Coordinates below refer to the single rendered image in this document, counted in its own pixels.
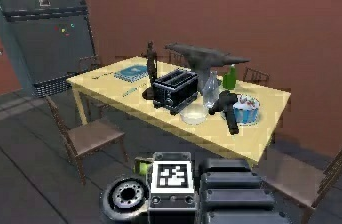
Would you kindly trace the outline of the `green salad leaf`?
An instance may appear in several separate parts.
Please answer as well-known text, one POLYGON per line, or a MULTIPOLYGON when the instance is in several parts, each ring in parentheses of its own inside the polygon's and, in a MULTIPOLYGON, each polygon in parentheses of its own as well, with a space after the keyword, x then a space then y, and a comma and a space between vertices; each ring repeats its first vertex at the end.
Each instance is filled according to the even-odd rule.
POLYGON ((151 165, 152 162, 153 160, 151 158, 136 157, 133 171, 138 175, 145 176, 148 171, 148 166, 151 165))

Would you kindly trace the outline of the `green bottle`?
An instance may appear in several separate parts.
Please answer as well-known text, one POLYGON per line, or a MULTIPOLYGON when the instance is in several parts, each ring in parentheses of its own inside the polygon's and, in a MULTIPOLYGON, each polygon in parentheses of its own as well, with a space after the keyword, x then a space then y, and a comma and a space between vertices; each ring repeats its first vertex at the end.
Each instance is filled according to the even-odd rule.
POLYGON ((236 68, 235 65, 232 64, 229 67, 229 71, 223 76, 222 86, 225 89, 232 90, 236 85, 236 68))

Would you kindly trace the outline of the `clear glass bottle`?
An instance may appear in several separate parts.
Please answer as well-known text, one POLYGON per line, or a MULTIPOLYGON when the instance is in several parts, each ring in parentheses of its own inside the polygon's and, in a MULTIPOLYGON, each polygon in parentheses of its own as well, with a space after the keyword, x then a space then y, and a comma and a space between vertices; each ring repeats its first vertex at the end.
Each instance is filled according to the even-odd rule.
POLYGON ((217 72, 211 71, 210 76, 202 90, 203 105, 206 108, 212 108, 214 103, 219 99, 219 82, 217 72))

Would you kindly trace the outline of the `black toaster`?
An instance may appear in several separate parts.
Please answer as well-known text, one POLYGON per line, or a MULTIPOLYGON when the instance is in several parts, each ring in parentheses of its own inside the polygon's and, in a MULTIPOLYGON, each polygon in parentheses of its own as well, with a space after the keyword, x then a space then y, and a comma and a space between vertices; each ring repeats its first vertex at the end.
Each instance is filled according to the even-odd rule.
POLYGON ((153 105, 176 115, 197 99, 197 85, 198 75, 195 72, 176 69, 154 81, 153 105))

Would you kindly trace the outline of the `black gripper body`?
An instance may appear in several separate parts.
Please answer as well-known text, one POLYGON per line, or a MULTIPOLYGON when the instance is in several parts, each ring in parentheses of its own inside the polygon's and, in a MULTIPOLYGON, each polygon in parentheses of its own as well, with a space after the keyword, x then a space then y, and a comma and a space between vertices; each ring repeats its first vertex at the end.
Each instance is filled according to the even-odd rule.
POLYGON ((149 187, 142 176, 121 176, 100 193, 101 224, 147 224, 149 187))

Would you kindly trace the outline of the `blue book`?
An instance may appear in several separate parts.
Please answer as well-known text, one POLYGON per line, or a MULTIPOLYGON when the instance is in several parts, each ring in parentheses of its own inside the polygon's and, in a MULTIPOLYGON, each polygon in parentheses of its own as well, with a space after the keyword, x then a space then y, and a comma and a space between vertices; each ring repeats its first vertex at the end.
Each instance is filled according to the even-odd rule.
POLYGON ((114 77, 133 83, 142 79, 143 77, 146 77, 147 75, 147 67, 145 65, 132 65, 116 72, 114 77))

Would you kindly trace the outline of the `dark grey fridge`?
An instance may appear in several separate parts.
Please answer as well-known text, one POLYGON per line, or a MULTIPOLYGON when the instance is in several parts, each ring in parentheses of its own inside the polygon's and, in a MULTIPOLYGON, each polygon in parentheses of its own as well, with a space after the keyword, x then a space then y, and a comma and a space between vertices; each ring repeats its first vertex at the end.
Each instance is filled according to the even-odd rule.
POLYGON ((95 54, 86 0, 0 0, 0 39, 22 88, 41 98, 68 90, 95 54))

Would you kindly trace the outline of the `pale yellow wooden table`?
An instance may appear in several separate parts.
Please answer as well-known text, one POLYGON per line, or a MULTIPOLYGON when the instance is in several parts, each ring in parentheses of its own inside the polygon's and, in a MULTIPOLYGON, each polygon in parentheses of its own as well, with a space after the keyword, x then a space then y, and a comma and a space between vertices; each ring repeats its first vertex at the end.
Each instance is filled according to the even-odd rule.
POLYGON ((260 109, 256 124, 241 126, 237 135, 231 135, 226 121, 218 113, 208 116, 199 125, 188 125, 178 115, 173 116, 164 108, 156 109, 152 102, 142 98, 142 91, 149 85, 148 79, 130 83, 114 77, 117 71, 145 63, 144 58, 136 56, 69 78, 67 82, 72 85, 81 121, 87 122, 80 99, 84 94, 222 157, 245 158, 251 164, 259 162, 290 98, 288 92, 237 82, 235 92, 259 100, 260 109))

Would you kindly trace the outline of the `dark slim statue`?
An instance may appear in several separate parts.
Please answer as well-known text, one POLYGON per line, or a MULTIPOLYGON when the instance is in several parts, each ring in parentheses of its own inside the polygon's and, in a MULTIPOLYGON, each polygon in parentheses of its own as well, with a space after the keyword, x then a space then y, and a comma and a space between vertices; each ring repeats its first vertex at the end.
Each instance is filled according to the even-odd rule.
POLYGON ((146 100, 154 99, 154 92, 152 85, 157 79, 157 53, 153 48, 153 42, 147 43, 147 50, 144 57, 147 59, 147 73, 150 80, 150 86, 142 93, 142 97, 146 100))

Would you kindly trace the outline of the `blue and white cake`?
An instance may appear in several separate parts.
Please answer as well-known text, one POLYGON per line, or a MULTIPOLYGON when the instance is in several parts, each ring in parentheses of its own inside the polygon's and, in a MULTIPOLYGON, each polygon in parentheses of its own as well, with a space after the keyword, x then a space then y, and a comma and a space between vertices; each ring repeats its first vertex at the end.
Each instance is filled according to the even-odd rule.
POLYGON ((260 108, 259 100, 245 94, 239 94, 237 98, 238 101, 233 105, 236 121, 242 125, 256 123, 260 108))

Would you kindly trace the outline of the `brown wooden chair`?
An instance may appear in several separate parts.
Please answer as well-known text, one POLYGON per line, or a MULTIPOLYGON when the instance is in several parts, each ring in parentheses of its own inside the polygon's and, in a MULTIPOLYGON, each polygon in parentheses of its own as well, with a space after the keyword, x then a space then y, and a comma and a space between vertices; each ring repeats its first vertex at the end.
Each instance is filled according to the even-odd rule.
POLYGON ((256 173, 273 191, 302 209, 300 224, 308 224, 320 202, 342 174, 342 148, 324 170, 275 149, 264 152, 256 173))
POLYGON ((188 63, 186 62, 184 57, 178 52, 174 52, 174 51, 169 52, 169 63, 177 65, 177 66, 181 66, 181 67, 188 66, 188 63))
POLYGON ((119 144, 125 162, 129 161, 124 147, 125 133, 106 117, 88 124, 69 128, 50 96, 44 97, 59 130, 68 160, 77 168, 81 183, 86 184, 82 160, 110 144, 119 144))
POLYGON ((270 76, 268 73, 247 67, 243 75, 243 80, 245 82, 262 85, 269 83, 270 76))

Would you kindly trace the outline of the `clear glass bowl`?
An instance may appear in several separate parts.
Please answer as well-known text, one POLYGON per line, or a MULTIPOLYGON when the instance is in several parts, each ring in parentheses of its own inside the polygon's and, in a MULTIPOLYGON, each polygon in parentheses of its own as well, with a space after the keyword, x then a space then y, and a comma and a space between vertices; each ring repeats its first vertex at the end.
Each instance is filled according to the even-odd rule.
POLYGON ((201 104, 190 104, 180 112, 183 122, 188 125, 199 125, 204 122, 208 115, 208 109, 201 104))

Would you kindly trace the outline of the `dark grey anvil-shaped sculpture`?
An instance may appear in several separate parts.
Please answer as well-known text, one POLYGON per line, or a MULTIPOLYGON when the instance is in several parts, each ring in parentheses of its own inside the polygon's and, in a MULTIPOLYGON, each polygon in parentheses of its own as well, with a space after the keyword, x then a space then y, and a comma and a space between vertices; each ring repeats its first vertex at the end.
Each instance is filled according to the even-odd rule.
POLYGON ((230 53, 212 48, 182 43, 170 43, 165 48, 181 54, 187 61, 189 68, 198 75, 198 91, 200 94, 203 93, 203 88, 208 81, 212 67, 249 62, 247 58, 233 56, 230 53))

